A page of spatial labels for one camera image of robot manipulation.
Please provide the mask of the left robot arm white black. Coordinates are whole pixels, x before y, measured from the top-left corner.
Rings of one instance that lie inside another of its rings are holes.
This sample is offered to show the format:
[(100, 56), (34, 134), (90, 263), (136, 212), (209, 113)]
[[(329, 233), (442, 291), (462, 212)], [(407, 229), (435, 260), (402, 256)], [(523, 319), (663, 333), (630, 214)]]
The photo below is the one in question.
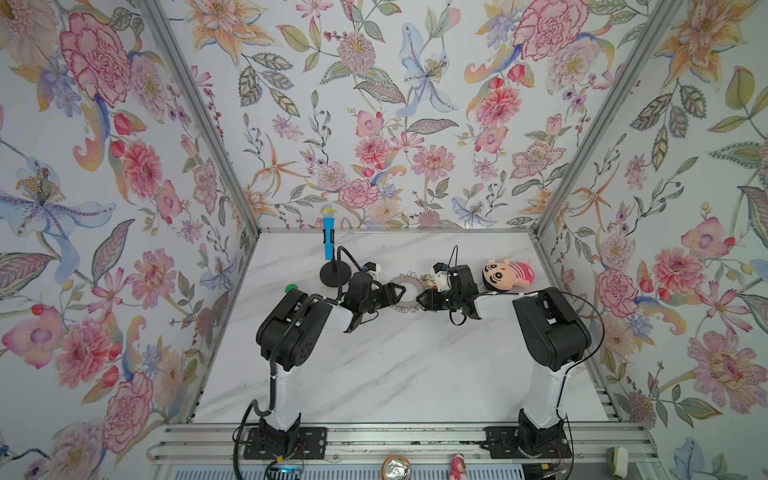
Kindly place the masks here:
[(233, 460), (285, 460), (301, 451), (321, 459), (327, 429), (302, 425), (300, 367), (326, 329), (351, 333), (365, 316), (375, 317), (397, 305), (405, 293), (404, 286), (381, 283), (366, 271), (354, 273), (334, 298), (298, 288), (287, 290), (256, 335), (269, 367), (269, 401), (261, 407), (254, 399), (246, 408), (233, 433)]

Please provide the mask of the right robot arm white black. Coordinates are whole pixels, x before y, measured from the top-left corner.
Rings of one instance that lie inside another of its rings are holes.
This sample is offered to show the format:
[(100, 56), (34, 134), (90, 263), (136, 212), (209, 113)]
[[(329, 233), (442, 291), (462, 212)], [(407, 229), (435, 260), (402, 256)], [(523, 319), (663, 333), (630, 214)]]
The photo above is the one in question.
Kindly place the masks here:
[(523, 293), (535, 275), (525, 263), (489, 261), (482, 269), (480, 291), (467, 265), (433, 266), (434, 286), (416, 298), (426, 311), (459, 313), (464, 321), (513, 320), (519, 325), (534, 361), (529, 399), (514, 426), (487, 427), (483, 447), (493, 459), (572, 456), (561, 410), (568, 375), (592, 344), (589, 330), (566, 299), (548, 287)]

